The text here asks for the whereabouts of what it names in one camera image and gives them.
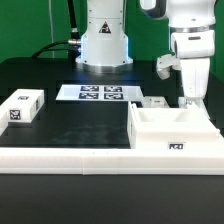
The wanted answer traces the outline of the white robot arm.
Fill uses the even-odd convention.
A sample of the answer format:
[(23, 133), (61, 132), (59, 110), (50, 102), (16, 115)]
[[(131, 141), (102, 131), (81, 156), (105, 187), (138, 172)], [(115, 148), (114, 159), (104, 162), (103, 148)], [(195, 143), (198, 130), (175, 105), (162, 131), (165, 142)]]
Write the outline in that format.
[(127, 1), (87, 0), (87, 27), (76, 65), (112, 72), (131, 66), (139, 58), (138, 48), (157, 53), (156, 41), (166, 40), (165, 54), (157, 57), (158, 76), (166, 79), (178, 70), (184, 97), (204, 98), (215, 54), (217, 0), (134, 0), (137, 6), (131, 11)]

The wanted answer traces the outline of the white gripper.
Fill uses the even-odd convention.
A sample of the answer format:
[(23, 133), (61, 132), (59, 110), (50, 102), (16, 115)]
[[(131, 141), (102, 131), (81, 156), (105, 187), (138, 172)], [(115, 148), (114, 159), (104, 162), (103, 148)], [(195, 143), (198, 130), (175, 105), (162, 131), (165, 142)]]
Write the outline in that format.
[(207, 92), (210, 59), (181, 59), (181, 77), (186, 99), (203, 99)]

